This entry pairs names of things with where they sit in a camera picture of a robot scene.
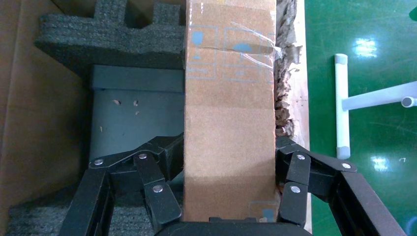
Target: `clear packing tape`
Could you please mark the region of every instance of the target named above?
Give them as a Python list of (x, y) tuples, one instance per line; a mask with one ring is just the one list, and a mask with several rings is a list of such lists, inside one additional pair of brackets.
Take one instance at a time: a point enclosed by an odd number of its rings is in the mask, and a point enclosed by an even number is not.
[(274, 1), (191, 0), (188, 14), (188, 79), (273, 83)]

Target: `cardboard box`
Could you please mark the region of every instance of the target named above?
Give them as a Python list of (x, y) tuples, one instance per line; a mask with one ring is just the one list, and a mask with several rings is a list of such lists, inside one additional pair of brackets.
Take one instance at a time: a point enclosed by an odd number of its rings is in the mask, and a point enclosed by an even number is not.
[(186, 221), (273, 220), (275, 0), (190, 0)]
[(50, 0), (0, 0), (0, 235), (10, 206), (79, 177), (83, 81), (37, 49)]

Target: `torn cardboard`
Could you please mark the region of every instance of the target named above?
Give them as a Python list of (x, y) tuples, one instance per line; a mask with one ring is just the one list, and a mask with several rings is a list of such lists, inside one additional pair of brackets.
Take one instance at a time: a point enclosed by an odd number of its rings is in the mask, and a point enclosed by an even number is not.
[(275, 8), (275, 0), (187, 4), (187, 221), (276, 216)]

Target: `gray foam padding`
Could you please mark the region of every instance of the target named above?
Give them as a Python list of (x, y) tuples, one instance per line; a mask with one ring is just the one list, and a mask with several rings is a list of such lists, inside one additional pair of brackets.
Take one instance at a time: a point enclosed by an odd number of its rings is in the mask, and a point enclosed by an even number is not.
[[(6, 236), (57, 236), (77, 186), (70, 186), (39, 200), (16, 206), (9, 211)], [(182, 193), (174, 192), (182, 205)], [(153, 236), (140, 194), (116, 199), (110, 224), (110, 236)]]
[(93, 64), (182, 69), (180, 6), (157, 2), (153, 24), (134, 29), (126, 26), (126, 5), (98, 0), (94, 18), (42, 16), (35, 45), (83, 78)]

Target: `blue printed symbol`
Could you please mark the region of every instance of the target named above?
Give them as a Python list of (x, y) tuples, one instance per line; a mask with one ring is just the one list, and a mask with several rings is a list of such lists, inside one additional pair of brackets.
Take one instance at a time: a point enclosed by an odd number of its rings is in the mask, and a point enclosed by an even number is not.
[(194, 59), (200, 60), (200, 53), (198, 51), (198, 46), (203, 43), (204, 33), (203, 32), (193, 32), (191, 36), (191, 41), (196, 45), (196, 52), (193, 56)]
[(250, 53), (252, 51), (252, 47), (246, 43), (239, 43), (233, 47), (233, 50), (240, 52), (239, 62), (242, 62), (243, 53)]

